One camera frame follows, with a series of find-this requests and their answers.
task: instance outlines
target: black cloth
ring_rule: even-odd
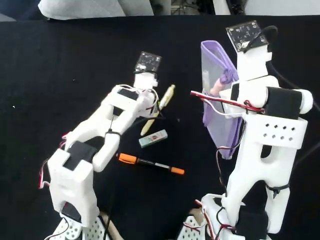
[[[141,127],[130,129],[121,151],[185,169],[185,175],[129,165],[112,159],[94,175],[98,206],[109,211],[126,240],[174,238],[194,199],[221,194],[215,145],[202,124],[203,103],[189,95],[202,90],[204,40],[222,44],[233,62],[236,53],[225,27],[257,20],[276,25],[273,65],[320,101],[319,16],[169,16],[119,17],[72,21],[0,23],[0,239],[41,240],[60,221],[47,188],[38,190],[42,162],[57,149],[61,136],[87,119],[116,84],[132,84],[141,51],[162,56],[156,90],[170,84],[175,94],[150,133],[166,129],[168,139],[141,149]],[[302,150],[319,141],[319,113],[309,121]],[[279,234],[274,239],[307,239],[319,225],[319,151],[292,173],[291,195]],[[230,173],[233,160],[221,161]],[[261,204],[261,187],[248,199]]]

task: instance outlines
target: purple bag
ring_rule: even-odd
[[[210,90],[214,87],[217,89],[213,91],[217,93],[214,97],[219,97],[219,91],[229,89],[231,83],[239,79],[235,66],[217,41],[208,40],[201,43],[201,68],[202,93],[211,95]],[[211,101],[211,103],[218,111],[223,112],[221,102]],[[204,103],[202,121],[216,147],[232,147],[238,142],[242,118],[226,118]],[[231,159],[235,149],[219,151],[222,158]]]

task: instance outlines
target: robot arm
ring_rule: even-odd
[[[158,94],[153,87],[158,84],[155,71],[160,59],[142,52],[133,87],[116,85],[87,120],[63,136],[64,149],[57,149],[48,160],[53,208],[69,224],[88,228],[99,215],[93,174],[104,170],[121,135],[136,118],[148,118],[157,109]],[[85,143],[97,136],[104,138],[99,151]]]
[[[222,104],[221,114],[226,118],[243,118],[245,127],[240,144],[234,142],[234,145],[221,147],[239,146],[234,170],[224,186],[226,192],[223,195],[207,194],[199,204],[205,220],[198,225],[209,225],[210,231],[205,228],[203,231],[212,240],[270,240],[267,233],[279,232],[290,196],[289,180],[296,152],[302,146],[308,124],[300,114],[307,113],[313,106],[309,91],[280,88],[278,80],[268,75],[266,63],[271,60],[272,53],[268,52],[269,43],[261,33],[255,21],[227,28],[237,52],[239,81],[233,82],[228,89],[217,81],[210,90],[211,94],[216,96],[218,93],[224,100],[249,103],[250,107],[261,110],[248,111]],[[254,38],[256,41],[248,51],[246,47]],[[268,157],[262,158],[266,146],[271,147],[271,151]],[[258,181],[265,182],[267,201],[264,210],[253,209],[242,202]],[[178,239],[184,239],[184,232],[188,231],[182,229]]]

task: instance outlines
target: mounting plate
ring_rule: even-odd
[[[261,32],[261,28],[259,27],[257,21],[250,21],[239,25],[227,27],[226,32],[230,41],[232,42],[234,49],[237,52],[242,52],[246,48],[250,40],[252,40]],[[267,41],[264,34],[262,34],[256,41],[252,43],[252,48],[257,48],[268,44],[269,42]]]
[[[90,228],[81,228],[69,222],[69,227],[67,222],[62,219],[53,234],[59,234],[63,232],[67,227],[68,230],[63,234],[51,237],[50,240],[103,240],[105,234],[104,224],[101,222],[100,218],[97,217]],[[106,235],[105,240],[110,240],[109,236]]]

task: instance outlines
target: white fabric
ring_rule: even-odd
[[[149,0],[41,0],[38,7],[47,18],[58,20],[154,14]]]

